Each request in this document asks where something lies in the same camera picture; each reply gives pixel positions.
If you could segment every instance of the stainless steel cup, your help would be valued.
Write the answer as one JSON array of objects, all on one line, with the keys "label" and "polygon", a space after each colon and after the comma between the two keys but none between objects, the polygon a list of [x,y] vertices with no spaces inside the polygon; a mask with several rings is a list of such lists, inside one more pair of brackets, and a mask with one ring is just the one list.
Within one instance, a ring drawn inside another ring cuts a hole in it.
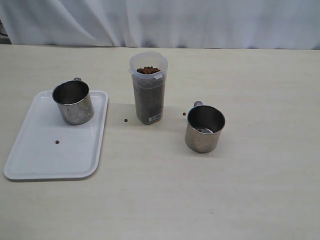
[{"label": "stainless steel cup", "polygon": [[198,153],[214,150],[226,120],[216,108],[196,101],[187,116],[185,142],[189,148]]},{"label": "stainless steel cup", "polygon": [[52,92],[52,98],[67,124],[84,124],[94,115],[89,86],[79,77],[58,85]]}]

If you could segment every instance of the white table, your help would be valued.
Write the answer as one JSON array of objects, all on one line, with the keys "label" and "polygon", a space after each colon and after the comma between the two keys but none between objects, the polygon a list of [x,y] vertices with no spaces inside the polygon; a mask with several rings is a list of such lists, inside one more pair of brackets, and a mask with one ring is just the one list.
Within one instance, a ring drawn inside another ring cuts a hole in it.
[{"label": "white table", "polygon": [[[81,77],[110,97],[93,176],[1,176],[0,239],[319,239],[320,51],[154,50],[169,70],[164,117],[147,126],[128,73],[145,49],[0,45],[1,169],[37,93]],[[184,140],[196,100],[226,117],[209,154]]]}]

